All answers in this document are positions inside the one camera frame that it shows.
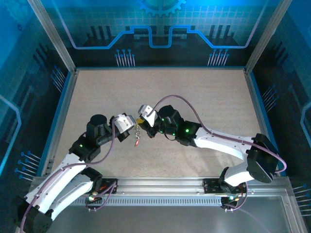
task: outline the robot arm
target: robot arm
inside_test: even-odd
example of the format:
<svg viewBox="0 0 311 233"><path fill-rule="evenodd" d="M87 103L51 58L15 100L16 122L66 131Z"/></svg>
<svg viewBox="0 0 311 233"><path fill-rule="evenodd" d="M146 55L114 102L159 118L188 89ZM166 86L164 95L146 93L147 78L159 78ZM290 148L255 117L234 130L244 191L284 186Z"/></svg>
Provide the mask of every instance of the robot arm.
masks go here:
<svg viewBox="0 0 311 233"><path fill-rule="evenodd" d="M143 105L138 111L143 120L139 125L150 138L155 137L157 133L172 135L184 146L218 150L243 161L237 166L226 167L222 172L219 183L225 191L233 190L239 184L253 179L264 183L272 181L278 160L247 144L248 142L260 145L276 153L276 149L266 136L257 134L255 138L251 138L229 135L212 129L206 131L201 124L184 120L171 105L162 107L158 112L152 110L149 105Z"/></svg>
<svg viewBox="0 0 311 233"><path fill-rule="evenodd" d="M113 118L108 126L105 116L94 115L86 126L85 135L81 135L73 143L55 171L24 198L14 199L13 205L17 207L13 218L17 226L21 225L27 208L30 208L23 230L26 233L44 233L58 214L79 196L87 192L104 191L101 189L102 175L87 165L100 153L100 146L112 140ZM128 131L134 124L132 116L125 113L118 115L114 123L115 137L122 142L129 136Z"/></svg>

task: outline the metal bracket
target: metal bracket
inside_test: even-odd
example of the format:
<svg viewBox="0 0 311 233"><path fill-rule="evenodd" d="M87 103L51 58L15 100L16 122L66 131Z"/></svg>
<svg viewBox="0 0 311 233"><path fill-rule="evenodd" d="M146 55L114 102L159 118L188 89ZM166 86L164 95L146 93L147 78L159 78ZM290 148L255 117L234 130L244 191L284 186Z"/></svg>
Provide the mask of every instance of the metal bracket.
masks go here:
<svg viewBox="0 0 311 233"><path fill-rule="evenodd" d="M112 194L117 193L118 188L118 179L109 178L109 179L102 179L101 187L99 188L98 193L102 193L103 191L107 190L107 188L112 185L113 182L116 182L115 187L113 188Z"/></svg>
<svg viewBox="0 0 311 233"><path fill-rule="evenodd" d="M218 183L219 179L203 179L202 181L202 186L204 188L204 193L205 194L219 194L219 193L224 193L224 194L228 194L227 192L225 192L224 190L222 190L220 184ZM246 189L243 187L242 189L239 187L236 187L235 189L233 189L231 191L231 194L238 194L238 193L246 193Z"/></svg>

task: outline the wooden table surface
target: wooden table surface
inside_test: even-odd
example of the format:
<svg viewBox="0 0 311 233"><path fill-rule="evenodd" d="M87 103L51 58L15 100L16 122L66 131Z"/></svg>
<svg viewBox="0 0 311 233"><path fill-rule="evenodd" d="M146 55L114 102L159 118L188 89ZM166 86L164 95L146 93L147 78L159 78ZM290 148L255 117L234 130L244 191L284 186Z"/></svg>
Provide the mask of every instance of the wooden table surface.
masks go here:
<svg viewBox="0 0 311 233"><path fill-rule="evenodd" d="M86 131L94 114L108 119L126 112L138 117L142 104L154 106L162 97L185 97L199 113L205 125L217 131L240 136L260 133L254 106L242 70L208 68L146 68L80 70L60 143L54 159L56 168L73 142ZM191 109L176 98L171 104L185 120L197 119ZM116 177L201 177L219 176L226 166L241 162L215 150L185 147L158 134L150 139L141 131L134 147L134 131L120 143L103 164L94 166L104 176ZM110 143L94 160L106 154Z"/></svg>

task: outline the white robot arm segment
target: white robot arm segment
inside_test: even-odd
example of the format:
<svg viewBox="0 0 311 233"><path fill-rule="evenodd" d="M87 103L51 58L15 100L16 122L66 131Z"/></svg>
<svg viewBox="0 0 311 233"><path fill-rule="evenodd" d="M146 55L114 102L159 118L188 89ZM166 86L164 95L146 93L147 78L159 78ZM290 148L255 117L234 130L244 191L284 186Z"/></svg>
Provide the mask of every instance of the white robot arm segment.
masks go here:
<svg viewBox="0 0 311 233"><path fill-rule="evenodd" d="M264 146L276 153L266 136L257 134L251 138L220 133L199 123L184 120L171 105L163 106L149 116L152 110L149 105L143 105L138 112L143 120L139 125L150 138L157 133L165 136L168 134L175 136L175 140L182 145L218 150L243 161L237 166L225 168L220 177L220 182L230 185L230 189L253 179L265 183L272 181L278 159L253 147Z"/></svg>
<svg viewBox="0 0 311 233"><path fill-rule="evenodd" d="M54 219L62 212L67 206L74 202L78 197L92 189L93 181L90 177L78 174L74 177L63 191L53 201L50 209L53 210L51 219Z"/></svg>
<svg viewBox="0 0 311 233"><path fill-rule="evenodd" d="M73 153L67 154L62 161L62 163L52 172L47 178L52 176L57 170L61 169L62 167L69 165L69 164L84 164L84 161L80 161L79 157ZM65 169L63 172L60 172L58 175L56 175L51 182L44 188L42 194L39 196L39 198L35 201L34 206L39 207L39 211L42 213L46 213L52 202L55 200L55 198L59 195L59 193L62 191L62 189L74 178L78 173L80 173L84 168L86 168L86 165L81 166L74 166L70 169ZM35 188L32 192L28 193L26 195L26 201L30 203L35 195L38 192L38 189L45 183L41 183L37 188Z"/></svg>

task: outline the purple cable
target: purple cable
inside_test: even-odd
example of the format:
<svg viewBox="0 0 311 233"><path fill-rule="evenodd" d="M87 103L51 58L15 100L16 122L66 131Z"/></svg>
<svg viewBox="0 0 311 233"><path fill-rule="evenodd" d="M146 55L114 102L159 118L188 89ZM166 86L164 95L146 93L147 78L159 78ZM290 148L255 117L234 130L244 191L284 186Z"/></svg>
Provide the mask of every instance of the purple cable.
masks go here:
<svg viewBox="0 0 311 233"><path fill-rule="evenodd" d="M232 211L235 211L235 210L240 209L240 208L244 205L244 203L246 202L246 198L247 198L247 191L248 191L248 185L247 185L247 182L245 182L245 184L246 184L246 193L245 193L245 198L244 198L243 202L241 203L241 205L239 205L238 207L234 207L234 209L232 209Z"/></svg>
<svg viewBox="0 0 311 233"><path fill-rule="evenodd" d="M231 207L231 208L235 208L233 205L230 205L230 204L225 204L225 205L226 205L226 206L229 206L229 207ZM246 213L246 214L248 214L249 216L251 216L259 225L262 226L262 228L264 228L264 229L266 230L267 233L272 233L272 232L269 231L269 229L266 228L266 226L263 225L263 223L260 222L259 219L256 218L253 214L251 214L250 212L248 212L248 211L246 211L246 210L244 210L244 209L239 209L239 210L242 211L243 213Z"/></svg>
<svg viewBox="0 0 311 233"><path fill-rule="evenodd" d="M91 208L89 208L88 205L86 205L86 208L88 208L88 210L90 210L90 211L91 211L91 210L92 210L92 211L98 211L98 210L102 209L102 208L107 204L108 199L110 198L110 195L112 194L113 188L115 187L115 185L116 185L116 182L113 182L112 185L110 185L104 192L102 192L102 193L97 194L97 195L94 196L94 198L97 198L97 197L99 197L99 196L105 194L106 192L108 192L108 190L110 190L110 193L109 193L107 199L104 201L104 203L103 203L100 207L98 207L98 208L95 208L95 207L94 207L93 209L91 209Z"/></svg>
<svg viewBox="0 0 311 233"><path fill-rule="evenodd" d="M170 97L176 97L176 98L179 98L179 99L182 99L184 102L187 103L187 105L189 105L189 107L192 109L192 111L194 112L196 118L198 119L198 121L200 122L202 128L207 131L210 135L212 136L216 136L216 137L220 137L222 139L226 139L226 140L230 140L230 141L234 141L234 142L238 142L238 143L242 143L242 144L247 144L247 145L250 145L250 146L253 146L253 147L256 147L270 155L272 155L273 157L277 158L282 164L283 164L283 168L280 169L280 170L277 170L275 171L275 173L280 173L280 172L283 172L286 170L287 168L287 164L286 162L278 155L278 154L275 154L273 153L272 151L268 150L267 148L264 148L262 146L259 146L255 143L251 143L251 142L247 142L247 141L243 141L243 140L240 140L240 139L236 139L236 138L232 138L232 137L227 137L227 136L223 136L223 135L219 135L217 133L213 133L211 130L209 130L207 127L205 127L205 125L203 124L201 118L199 117L198 113L196 112L196 110L194 109L194 107L190 104L190 102L188 100L186 100L185 98L183 98L182 96L179 96L179 95L169 95L169 96L166 96L164 98L162 98L156 105L155 107L153 108L153 110L151 111L151 113L149 113L147 115L147 117L151 116L151 114L156 110L156 108L166 99L170 98Z"/></svg>
<svg viewBox="0 0 311 233"><path fill-rule="evenodd" d="M115 144L115 136L116 136L116 129L115 129L115 121L118 119L119 117L116 116L115 118L112 119L112 123L111 123L111 127L112 127L112 139L111 139L111 145L110 145L110 148L107 152L107 154L104 156L103 159L101 159L100 161L97 161L97 162L93 162L93 163L84 163L84 164L70 164L70 165L67 165L67 166L64 166L62 167L61 169L57 170L53 175L51 175L45 182L44 184L41 186L41 188L38 190L37 194L35 195L34 199L30 202L30 204L28 205L25 213L24 213L24 216L23 216L23 219L21 221L21 224L20 224L20 229L19 229L19 232L20 233L23 233L23 229L24 229L24 225L25 225L25 221L26 221L26 216L27 214L29 213L31 207L33 206L33 204L35 203L35 200L39 198L39 194L42 193L43 189L48 185L48 183L56 176L58 175L60 172L64 171L65 169L67 168L70 168L70 167L73 167L73 166L82 166L82 165L86 165L86 166L90 166L90 165L96 165L96 164L100 164L102 163L107 157L108 155L111 153L112 149L113 149L113 146Z"/></svg>

